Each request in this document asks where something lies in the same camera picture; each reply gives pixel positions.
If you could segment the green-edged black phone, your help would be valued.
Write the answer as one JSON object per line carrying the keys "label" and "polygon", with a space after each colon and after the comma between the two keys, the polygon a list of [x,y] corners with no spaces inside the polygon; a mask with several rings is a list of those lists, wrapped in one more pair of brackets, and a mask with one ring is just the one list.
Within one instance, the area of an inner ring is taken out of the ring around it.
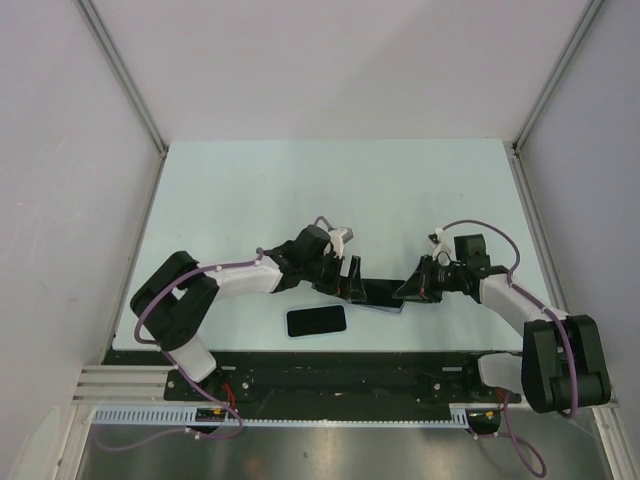
{"label": "green-edged black phone", "polygon": [[393,297],[394,292],[404,283],[403,280],[363,279],[362,282],[367,296],[364,306],[390,311],[403,309],[404,301]]}

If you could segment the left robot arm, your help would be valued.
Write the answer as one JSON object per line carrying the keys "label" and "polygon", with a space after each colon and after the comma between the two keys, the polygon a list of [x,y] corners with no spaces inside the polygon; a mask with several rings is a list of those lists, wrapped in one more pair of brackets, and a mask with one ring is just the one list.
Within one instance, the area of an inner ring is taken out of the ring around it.
{"label": "left robot arm", "polygon": [[133,295],[134,339],[157,347],[186,377],[191,393],[210,399],[220,390],[221,376],[198,330],[212,304],[247,294],[280,293],[301,282],[319,293],[364,303],[367,294],[360,258],[354,256],[348,274],[341,274],[345,245],[352,238],[347,227],[324,229],[310,224],[293,240],[257,249],[251,260],[207,266],[178,251]]}

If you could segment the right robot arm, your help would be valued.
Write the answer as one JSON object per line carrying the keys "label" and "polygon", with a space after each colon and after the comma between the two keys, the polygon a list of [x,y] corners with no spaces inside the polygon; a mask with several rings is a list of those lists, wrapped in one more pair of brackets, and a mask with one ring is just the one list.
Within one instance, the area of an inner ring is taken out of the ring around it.
{"label": "right robot arm", "polygon": [[461,376],[463,393],[484,401],[496,389],[525,398],[537,413],[575,414],[604,405],[611,383],[598,326],[588,315],[571,315],[545,304],[522,287],[503,265],[492,263],[481,234],[457,236],[420,258],[412,275],[394,292],[396,299],[439,303],[461,293],[503,319],[522,340],[517,353],[488,353]]}

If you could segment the purple phone case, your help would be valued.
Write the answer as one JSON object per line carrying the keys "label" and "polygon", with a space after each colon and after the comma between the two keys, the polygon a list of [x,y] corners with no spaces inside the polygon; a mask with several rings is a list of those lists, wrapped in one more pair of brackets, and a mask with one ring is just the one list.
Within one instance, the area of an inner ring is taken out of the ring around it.
{"label": "purple phone case", "polygon": [[379,313],[399,315],[402,313],[404,309],[405,302],[404,301],[392,302],[391,304],[385,304],[385,305],[374,305],[374,304],[351,302],[350,305],[356,308],[362,308],[362,309],[371,310]]}

